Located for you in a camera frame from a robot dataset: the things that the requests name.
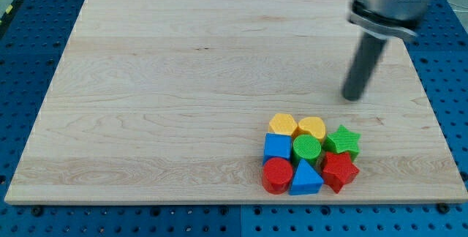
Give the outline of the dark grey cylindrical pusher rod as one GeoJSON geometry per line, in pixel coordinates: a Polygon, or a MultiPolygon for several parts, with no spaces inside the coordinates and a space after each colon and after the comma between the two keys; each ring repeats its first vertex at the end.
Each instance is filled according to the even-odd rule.
{"type": "Polygon", "coordinates": [[[386,43],[386,39],[377,38],[367,32],[362,34],[341,88],[343,98],[357,101],[362,97],[386,43]]]}

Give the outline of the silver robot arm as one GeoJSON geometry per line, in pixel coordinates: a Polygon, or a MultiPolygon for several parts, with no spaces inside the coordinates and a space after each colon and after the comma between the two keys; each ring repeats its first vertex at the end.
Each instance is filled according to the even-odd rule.
{"type": "Polygon", "coordinates": [[[413,42],[416,27],[431,0],[352,0],[348,21],[363,29],[352,65],[341,88],[349,101],[359,100],[384,51],[393,37],[413,42]]]}

